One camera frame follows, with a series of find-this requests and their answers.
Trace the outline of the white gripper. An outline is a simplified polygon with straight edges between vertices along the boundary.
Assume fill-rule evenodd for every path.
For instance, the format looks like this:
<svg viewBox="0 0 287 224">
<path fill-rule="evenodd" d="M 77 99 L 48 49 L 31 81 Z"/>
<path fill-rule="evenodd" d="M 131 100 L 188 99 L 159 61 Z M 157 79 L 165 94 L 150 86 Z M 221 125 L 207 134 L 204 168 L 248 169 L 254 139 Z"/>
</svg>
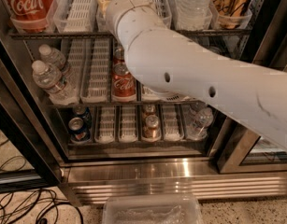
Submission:
<svg viewBox="0 0 287 224">
<path fill-rule="evenodd" d="M 141 33 L 165 28 L 151 0 L 96 0 L 108 30 L 128 49 Z"/>
</svg>

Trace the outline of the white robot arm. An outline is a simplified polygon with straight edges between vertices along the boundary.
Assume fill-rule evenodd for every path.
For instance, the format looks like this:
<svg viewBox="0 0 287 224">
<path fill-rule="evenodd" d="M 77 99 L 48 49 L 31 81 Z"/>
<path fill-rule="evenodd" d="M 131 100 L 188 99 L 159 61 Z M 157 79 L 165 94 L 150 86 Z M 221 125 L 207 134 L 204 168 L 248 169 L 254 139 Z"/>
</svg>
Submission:
<svg viewBox="0 0 287 224">
<path fill-rule="evenodd" d="M 287 73 L 214 53 L 168 29 L 151 0 L 97 0 L 133 77 L 201 100 L 287 151 Z"/>
</svg>

